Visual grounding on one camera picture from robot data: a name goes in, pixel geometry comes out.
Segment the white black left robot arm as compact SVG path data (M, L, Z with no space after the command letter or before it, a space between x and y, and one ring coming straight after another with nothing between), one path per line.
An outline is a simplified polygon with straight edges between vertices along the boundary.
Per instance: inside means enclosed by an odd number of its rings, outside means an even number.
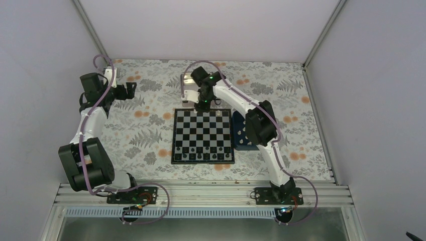
M137 87L134 82L109 85L112 76L108 69L105 75L88 73L80 77L84 90L79 99L80 124L70 143L59 148L58 155L74 191L120 190L126 203L134 203L140 196L135 178L115 170L99 139L113 102L133 99Z

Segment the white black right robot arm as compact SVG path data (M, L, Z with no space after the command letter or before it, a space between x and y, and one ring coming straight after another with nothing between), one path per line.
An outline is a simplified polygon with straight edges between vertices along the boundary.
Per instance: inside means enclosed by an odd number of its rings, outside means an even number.
M271 103L250 98L230 84L218 71L207 73L203 67L197 67L190 76L198 90L184 90L182 98L193 102L197 111L209 111L211 102L219 98L244 115L246 136L257 146L268 165L272 198L277 204L285 204L291 199L295 181L283 172L277 144L280 138L279 126Z

